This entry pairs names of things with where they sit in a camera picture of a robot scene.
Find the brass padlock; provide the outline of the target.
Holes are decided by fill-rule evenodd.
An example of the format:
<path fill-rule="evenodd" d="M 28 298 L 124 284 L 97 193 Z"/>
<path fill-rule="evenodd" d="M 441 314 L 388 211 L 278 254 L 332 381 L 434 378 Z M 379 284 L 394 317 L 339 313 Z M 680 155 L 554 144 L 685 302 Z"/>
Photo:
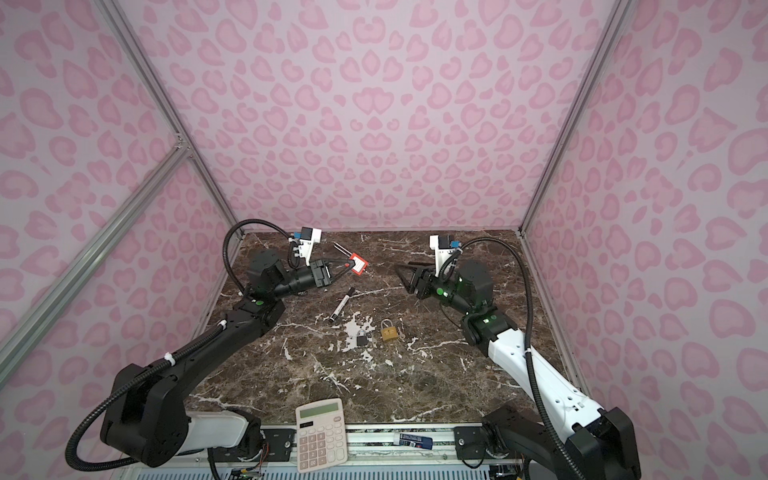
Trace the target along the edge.
<path fill-rule="evenodd" d="M 380 335 L 384 342 L 397 340 L 400 337 L 397 327 L 390 319 L 384 319 L 381 322 Z"/>

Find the red padlock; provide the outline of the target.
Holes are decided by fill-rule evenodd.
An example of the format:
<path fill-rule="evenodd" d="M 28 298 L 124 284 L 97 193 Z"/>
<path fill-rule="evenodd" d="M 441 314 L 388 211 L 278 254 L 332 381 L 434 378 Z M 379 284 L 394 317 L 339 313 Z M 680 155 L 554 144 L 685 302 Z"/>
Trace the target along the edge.
<path fill-rule="evenodd" d="M 363 259 L 360 255 L 347 249 L 346 247 L 339 244 L 338 242 L 334 242 L 333 246 L 336 250 L 338 250 L 339 252 L 347 256 L 348 259 L 354 264 L 352 271 L 356 275 L 362 275 L 366 271 L 368 267 L 368 262 L 365 259 Z"/>

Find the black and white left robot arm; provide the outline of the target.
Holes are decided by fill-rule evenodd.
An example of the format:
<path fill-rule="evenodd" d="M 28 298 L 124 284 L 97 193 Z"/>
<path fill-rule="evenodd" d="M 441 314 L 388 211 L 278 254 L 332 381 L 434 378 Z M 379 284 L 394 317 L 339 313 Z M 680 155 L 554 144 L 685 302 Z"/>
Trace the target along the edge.
<path fill-rule="evenodd" d="M 185 451 L 191 418 L 184 402 L 190 392 L 234 353 L 266 335 L 285 311 L 284 298 L 328 287 L 352 267 L 348 259 L 321 258 L 289 269 L 274 250 L 256 254 L 243 298 L 225 313 L 224 326 L 173 352 L 173 361 L 131 364 L 119 372 L 113 391 L 130 388 L 107 407 L 102 442 L 151 467 Z"/>

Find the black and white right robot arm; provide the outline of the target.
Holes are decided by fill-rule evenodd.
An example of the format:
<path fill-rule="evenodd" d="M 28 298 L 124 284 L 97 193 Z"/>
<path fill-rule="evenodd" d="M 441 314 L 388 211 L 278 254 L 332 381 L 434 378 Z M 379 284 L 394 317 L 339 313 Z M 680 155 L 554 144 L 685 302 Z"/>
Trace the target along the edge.
<path fill-rule="evenodd" d="M 534 401 L 530 419 L 505 406 L 482 420 L 488 451 L 518 453 L 556 479 L 639 479 L 636 434 L 620 408 L 605 409 L 544 359 L 513 320 L 494 302 L 488 268 L 477 261 L 442 277 L 426 263 L 398 264 L 406 291 L 434 298 L 461 314 L 461 330 Z"/>

